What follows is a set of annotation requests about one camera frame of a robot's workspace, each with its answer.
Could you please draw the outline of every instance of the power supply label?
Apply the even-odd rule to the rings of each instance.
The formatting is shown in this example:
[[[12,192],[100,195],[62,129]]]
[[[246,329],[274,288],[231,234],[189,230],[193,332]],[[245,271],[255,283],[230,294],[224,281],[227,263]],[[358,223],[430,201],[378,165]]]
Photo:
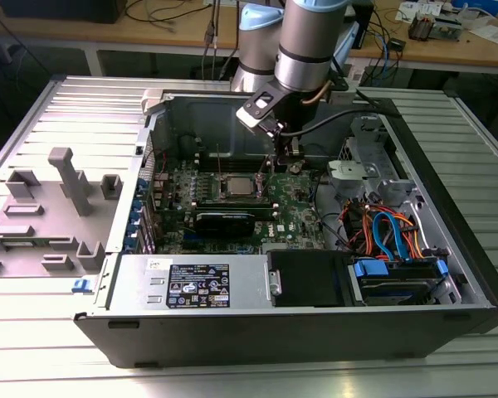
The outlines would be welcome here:
[[[229,265],[172,265],[169,270],[169,308],[230,307]]]

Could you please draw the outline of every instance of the cable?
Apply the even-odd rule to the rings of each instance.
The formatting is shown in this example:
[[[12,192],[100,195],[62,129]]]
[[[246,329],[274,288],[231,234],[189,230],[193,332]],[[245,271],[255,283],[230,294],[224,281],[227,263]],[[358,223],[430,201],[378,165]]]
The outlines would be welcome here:
[[[315,184],[315,188],[314,188],[314,212],[315,212],[315,216],[317,217],[318,220],[320,220],[320,223],[324,228],[326,228],[332,235],[334,235],[336,238],[338,238],[339,242],[341,242],[345,247],[347,247],[347,241],[344,239],[344,237],[341,236],[340,234],[338,234],[332,228],[330,228],[330,226],[326,222],[323,221],[323,218],[325,216],[330,216],[331,214],[336,214],[336,213],[327,213],[327,214],[325,214],[324,217],[321,217],[319,214],[319,210],[317,208],[317,191],[319,189],[319,185],[321,184],[321,178],[323,178],[324,175],[325,175],[325,173],[322,172],[321,175],[319,176],[319,179],[317,180],[317,183]]]
[[[321,98],[323,98],[323,95],[325,95],[325,93],[329,90],[331,85],[332,81],[327,80],[326,83],[323,85],[323,87],[321,87],[321,90],[319,90],[319,92],[316,95],[314,95],[314,97],[310,99],[303,99],[300,103],[304,106],[316,104],[317,102],[319,102]]]
[[[15,74],[15,86],[17,87],[17,91],[19,93],[22,93],[20,90],[20,87],[18,87],[18,76],[20,74],[20,69],[22,68],[22,62],[24,61],[24,57],[26,56],[27,51],[24,51],[24,53],[20,57],[20,61],[18,62],[18,67],[17,67],[17,73]]]
[[[383,46],[383,54],[384,54],[384,62],[382,66],[382,75],[385,74],[386,68],[388,67],[388,60],[389,60],[389,51],[388,51],[388,45],[386,44],[385,40],[383,37],[381,37],[378,33],[375,33],[374,36],[378,38],[382,42]]]
[[[234,57],[234,54],[236,54],[236,51],[238,51],[239,46],[240,46],[240,2],[237,0],[236,1],[236,45],[234,46],[234,50],[232,50],[231,54],[225,61],[225,64],[223,64],[223,67],[219,72],[219,77],[217,78],[218,80],[221,80],[225,75],[225,73],[227,73],[227,67],[231,62],[231,59]]]
[[[346,109],[346,110],[342,110],[341,112],[338,112],[337,114],[333,114],[332,116],[329,116],[326,119],[321,120],[319,123],[316,123],[307,129],[296,131],[294,133],[280,133],[280,136],[287,137],[287,138],[300,137],[300,136],[303,136],[305,134],[311,133],[312,131],[318,129],[321,126],[324,126],[325,124],[330,123],[333,120],[336,120],[338,118],[346,116],[347,114],[362,114],[362,113],[384,114],[386,116],[392,116],[392,117],[396,117],[396,118],[401,117],[400,114],[393,112],[392,110],[388,110],[388,109],[377,109],[377,108]]]
[[[26,47],[26,45],[20,41],[20,39],[13,33],[11,32],[11,30],[9,30],[9,28],[6,26],[5,23],[2,22],[2,20],[0,19],[0,25],[3,27],[3,29],[9,34],[9,36],[11,36],[13,39],[15,39],[15,41],[21,46],[24,48],[24,50],[26,50],[26,52],[32,56],[33,60],[48,74],[48,75],[51,75],[51,72],[44,66],[44,64],[42,64],[42,62],[39,61],[39,59],[33,55],[33,53]]]
[[[345,73],[343,72],[343,69],[341,69],[341,66],[339,66],[335,56],[332,57],[332,65],[334,65],[335,71],[338,72],[339,77],[345,77]]]
[[[214,38],[212,39],[212,43],[214,45],[214,53],[212,55],[212,79],[214,80],[214,71],[216,70],[216,55],[217,55],[217,37],[219,35],[219,8],[220,8],[220,0],[214,1]]]
[[[135,6],[136,4],[140,3],[140,2],[143,2],[143,0],[135,0],[134,2],[132,2],[131,4],[128,4],[128,6],[124,9],[124,14],[125,16],[127,16],[128,18],[131,18],[133,21],[137,21],[137,22],[166,22],[166,21],[172,21],[174,19],[177,19],[177,18],[180,18],[180,17],[184,17],[185,15],[188,15],[188,14],[192,14],[194,12],[199,12],[199,11],[202,11],[202,10],[206,10],[207,8],[210,8],[211,5],[208,4],[207,6],[205,7],[201,7],[201,8],[195,8],[193,10],[190,10],[190,11],[186,11],[186,12],[183,12],[183,13],[180,13],[178,15],[174,15],[173,17],[166,17],[166,18],[162,18],[162,19],[158,19],[158,18],[155,18],[155,17],[151,17],[150,19],[142,19],[142,18],[137,18],[137,17],[134,17],[132,16],[130,13],[129,13],[129,10]],[[153,10],[152,13],[156,13],[156,11],[160,11],[161,8],[158,8],[157,10]]]
[[[207,56],[207,53],[208,53],[208,47],[209,47],[209,45],[206,44],[203,55],[201,56],[201,79],[202,80],[205,80],[205,57]]]

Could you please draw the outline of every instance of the black wire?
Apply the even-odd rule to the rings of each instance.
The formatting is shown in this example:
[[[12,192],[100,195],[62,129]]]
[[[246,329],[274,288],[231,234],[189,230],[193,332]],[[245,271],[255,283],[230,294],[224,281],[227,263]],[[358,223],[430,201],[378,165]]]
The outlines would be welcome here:
[[[3,27],[3,29],[9,34],[9,36],[11,36],[13,39],[15,39],[15,41],[20,44],[24,50],[26,50],[26,52],[32,56],[33,60],[35,60],[35,62],[37,64],[39,64],[39,66],[48,74],[48,75],[51,75],[51,72],[44,66],[44,64],[42,64],[42,62],[39,61],[39,59],[33,55],[33,53],[26,47],[26,45],[24,43],[22,43],[20,41],[20,39],[17,37],[17,35],[15,35],[13,32],[11,32],[9,30],[9,28],[6,26],[5,23],[2,22],[2,20],[0,19],[0,25]]]
[[[395,53],[397,54],[397,60],[388,68],[386,69],[386,72],[390,71],[391,69],[395,68],[393,72],[390,75],[386,75],[382,79],[380,79],[380,76],[383,74],[383,70],[381,70],[378,74],[373,75],[372,79],[373,80],[387,80],[393,76],[395,76],[398,72],[398,66],[400,64],[400,60],[402,59],[402,52],[396,51]]]
[[[214,71],[216,70],[216,55],[217,55],[217,37],[219,35],[219,8],[221,5],[220,0],[213,0],[214,1],[214,38],[213,38],[213,45],[214,45],[214,52],[212,55],[212,80],[214,80]]]
[[[332,57],[332,64],[334,65],[335,71],[338,72],[339,77],[345,77],[343,69],[341,69],[341,66],[339,66],[338,61],[334,56]]]
[[[227,72],[227,67],[231,62],[231,59],[234,57],[234,54],[236,54],[236,51],[238,51],[239,46],[240,46],[240,2],[237,0],[236,1],[236,44],[234,46],[234,50],[232,50],[231,54],[225,61],[223,68],[220,70],[219,77],[217,78],[218,80],[221,80],[225,75],[225,73]]]
[[[392,110],[389,110],[389,109],[381,109],[381,108],[352,108],[352,109],[342,110],[341,112],[338,112],[337,114],[333,114],[333,115],[329,116],[328,118],[321,120],[319,123],[316,123],[316,124],[314,124],[313,126],[307,128],[307,129],[296,131],[294,133],[280,133],[279,136],[280,137],[286,137],[286,138],[300,137],[302,135],[311,133],[312,131],[318,129],[321,126],[324,126],[325,124],[330,123],[333,120],[336,120],[338,118],[346,116],[347,114],[362,114],[362,113],[367,113],[367,114],[385,114],[387,116],[393,116],[393,117],[397,117],[397,118],[401,117],[400,114],[398,114],[396,112],[393,112]]]
[[[203,51],[203,55],[201,56],[201,79],[205,80],[205,57],[208,53],[208,44],[205,45],[205,50]]]
[[[341,236],[340,234],[338,234],[336,231],[334,231],[326,222],[323,221],[324,217],[330,216],[330,214],[332,214],[332,213],[327,213],[324,215],[324,217],[321,217],[319,214],[319,210],[317,208],[317,191],[319,189],[319,185],[321,184],[321,178],[323,178],[324,175],[325,175],[325,172],[322,172],[321,175],[319,176],[319,179],[317,180],[317,183],[315,184],[315,188],[314,188],[314,212],[315,212],[315,215],[317,216],[317,219],[320,221],[321,225],[324,228],[326,228],[332,235],[334,235],[336,238],[338,238],[338,240],[345,247],[347,247],[347,241],[344,239],[344,237]]]
[[[3,62],[2,62],[2,60],[0,60],[0,74],[2,75],[2,77],[4,78],[4,80],[7,80],[7,81],[9,81],[9,82],[14,82],[14,81],[16,81],[16,79],[15,79],[15,78],[12,78],[11,76],[9,76],[9,75],[8,75],[8,74],[7,74],[7,73],[3,70],[3,68],[4,68],[5,66],[7,66],[7,64],[3,63]],[[34,86],[30,85],[29,83],[27,83],[27,82],[26,82],[24,79],[22,79],[22,78],[18,78],[18,82],[19,82],[19,83],[22,83],[23,85],[25,85],[28,89],[31,89],[31,90],[33,90],[33,91],[37,92],[37,95],[39,95],[39,94],[41,93],[41,91],[42,91],[42,89],[38,89],[37,87],[34,87]],[[31,96],[31,95],[27,96],[27,95],[25,95],[25,93],[23,93],[23,92],[21,92],[21,91],[19,91],[19,93],[20,93],[21,95],[24,95],[26,98],[29,98],[29,99],[32,99],[32,98],[33,98],[33,96]]]
[[[188,14],[192,14],[194,12],[199,12],[199,11],[202,11],[202,10],[206,10],[207,8],[210,8],[211,5],[208,4],[207,6],[205,7],[201,7],[201,8],[196,8],[196,9],[193,9],[193,10],[190,10],[190,11],[186,11],[186,12],[183,12],[181,14],[178,14],[178,15],[174,15],[173,17],[166,17],[166,18],[162,18],[162,19],[158,19],[158,18],[154,18],[154,17],[151,17],[150,19],[141,19],[141,18],[137,18],[137,17],[133,17],[130,13],[129,13],[129,10],[136,4],[138,4],[139,2],[143,2],[143,0],[135,0],[134,2],[132,2],[131,4],[129,4],[125,10],[124,10],[124,13],[125,13],[125,16],[127,16],[128,18],[131,18],[132,20],[134,21],[137,21],[137,22],[166,22],[166,21],[172,21],[173,19],[177,19],[177,18],[180,18],[180,17],[184,17],[185,15],[188,15]]]

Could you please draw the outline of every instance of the black cable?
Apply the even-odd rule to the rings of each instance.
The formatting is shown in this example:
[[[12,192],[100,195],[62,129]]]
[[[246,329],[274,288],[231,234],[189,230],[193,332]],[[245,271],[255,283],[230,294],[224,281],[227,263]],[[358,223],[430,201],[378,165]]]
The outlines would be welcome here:
[[[345,73],[343,72],[343,69],[341,69],[341,66],[339,66],[335,56],[332,57],[332,64],[334,65],[335,71],[338,72],[339,77],[345,77]]]
[[[48,74],[48,75],[51,75],[51,72],[42,64],[42,62],[39,61],[39,59],[33,55],[33,53],[26,47],[26,45],[24,43],[22,43],[20,41],[20,39],[17,37],[17,35],[15,35],[13,32],[11,32],[9,30],[9,28],[6,26],[5,23],[2,22],[2,20],[0,19],[0,25],[3,27],[3,29],[9,34],[9,36],[11,36],[13,39],[15,39],[15,41],[24,48],[24,50],[26,50],[26,52],[32,56],[33,60],[35,60],[35,62],[37,64],[39,64],[39,66]]]
[[[402,52],[395,50],[395,53],[397,54],[397,60],[388,69],[386,69],[386,72],[389,72],[391,69],[395,68],[392,73],[380,79],[380,76],[383,74],[383,70],[381,70],[378,74],[372,76],[372,80],[387,80],[397,74],[398,66],[400,64],[400,60],[402,59]]]
[[[389,109],[380,109],[380,108],[355,108],[355,109],[346,109],[346,110],[342,110],[341,112],[338,112],[337,114],[333,114],[333,115],[329,116],[326,119],[321,120],[319,123],[316,123],[316,124],[314,124],[313,126],[307,128],[307,129],[296,131],[294,133],[280,133],[279,135],[280,135],[280,137],[286,137],[286,138],[300,137],[300,136],[303,136],[305,134],[311,133],[312,131],[318,129],[321,126],[324,126],[325,124],[330,123],[333,120],[336,120],[338,118],[346,116],[347,114],[362,114],[362,113],[366,113],[366,114],[384,114],[386,116],[393,116],[393,117],[396,117],[396,118],[400,118],[401,117],[400,114],[398,114],[396,112],[393,112],[392,110],[389,110]]]
[[[236,44],[234,46],[234,50],[232,50],[231,54],[225,61],[223,68],[220,70],[219,77],[217,78],[218,80],[221,80],[223,76],[227,73],[227,68],[229,66],[229,63],[231,62],[231,59],[234,57],[234,54],[236,54],[236,51],[238,51],[239,46],[240,46],[240,2],[237,0],[236,1]]]
[[[219,8],[221,5],[220,0],[213,0],[214,1],[214,38],[213,40],[213,45],[214,45],[214,52],[212,55],[212,80],[214,80],[214,75],[215,75],[215,70],[216,70],[216,56],[217,56],[217,37],[219,36]]]
[[[324,172],[321,173],[321,175],[319,176],[319,179],[317,180],[317,183],[315,184],[315,188],[314,188],[314,212],[315,212],[315,216],[317,217],[317,219],[320,221],[321,225],[327,229],[328,232],[330,232],[332,235],[334,235],[336,238],[338,238],[338,240],[345,246],[347,247],[347,241],[344,239],[343,236],[341,236],[340,234],[338,234],[336,231],[334,231],[326,222],[323,221],[323,218],[324,217],[321,217],[320,214],[319,214],[319,209],[317,208],[317,191],[319,189],[319,185],[321,184],[321,179],[323,178],[323,176],[325,175]]]
[[[188,14],[192,14],[194,12],[199,12],[199,11],[202,11],[202,10],[206,10],[207,8],[210,8],[211,5],[208,4],[207,6],[205,7],[201,7],[201,8],[195,8],[193,10],[190,10],[190,11],[186,11],[186,12],[183,12],[181,14],[178,14],[178,15],[174,15],[173,17],[166,17],[166,18],[162,18],[162,19],[158,19],[158,18],[154,18],[154,17],[151,17],[150,19],[141,19],[141,18],[137,18],[137,17],[133,17],[130,13],[129,13],[129,10],[136,4],[138,4],[139,2],[143,2],[143,0],[135,0],[134,2],[132,2],[131,4],[129,4],[125,10],[124,10],[124,13],[125,13],[125,16],[127,16],[128,18],[131,18],[133,21],[137,21],[137,22],[166,22],[166,21],[172,21],[174,19],[177,19],[177,18],[180,18],[180,17],[184,17],[185,15],[188,15]]]
[[[373,25],[375,25],[377,27],[381,27],[382,28],[382,34],[381,35],[378,32],[376,32],[376,31],[367,30],[366,32],[369,33],[369,34],[371,34],[371,35],[373,35],[373,36],[380,35],[382,37],[382,40],[384,41],[385,45],[387,46],[388,42],[389,42],[389,40],[391,38],[391,36],[389,35],[387,29],[385,29],[384,27],[378,25],[375,22],[370,22],[369,24],[373,24]],[[378,64],[380,63],[380,61],[382,60],[383,55],[384,55],[384,49],[378,45],[378,42],[376,40],[374,42],[376,43],[377,47],[381,51],[380,57],[376,60],[376,64],[374,64],[373,69],[371,69],[371,71],[365,75],[363,85],[366,84],[369,79],[371,79],[371,82],[374,80],[374,78],[373,78],[374,72],[376,71],[376,68],[378,68]]]
[[[16,79],[15,79],[15,78],[12,78],[11,76],[9,76],[9,75],[8,75],[8,74],[7,74],[7,73],[3,70],[3,68],[4,68],[5,66],[7,66],[7,64],[3,63],[3,62],[2,62],[2,60],[0,60],[0,74],[2,75],[2,77],[4,78],[4,80],[7,80],[7,81],[9,81],[9,82],[15,82],[15,81],[16,81]],[[22,79],[22,78],[19,78],[19,79],[18,79],[18,82],[19,82],[19,83],[22,83],[23,85],[25,85],[28,89],[31,89],[31,90],[33,90],[33,91],[37,92],[37,95],[39,95],[39,94],[41,93],[41,91],[42,91],[42,88],[38,89],[37,87],[34,87],[34,86],[30,85],[29,83],[27,83],[27,82],[26,82],[24,79]]]

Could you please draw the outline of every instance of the orange wire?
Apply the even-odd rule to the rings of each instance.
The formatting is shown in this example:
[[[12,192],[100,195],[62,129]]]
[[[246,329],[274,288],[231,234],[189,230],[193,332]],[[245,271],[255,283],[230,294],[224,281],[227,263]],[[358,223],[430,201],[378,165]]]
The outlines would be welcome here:
[[[418,245],[418,233],[417,233],[417,231],[415,231],[415,246],[417,247],[418,256],[421,259],[423,259],[424,256],[422,255],[421,246]]]

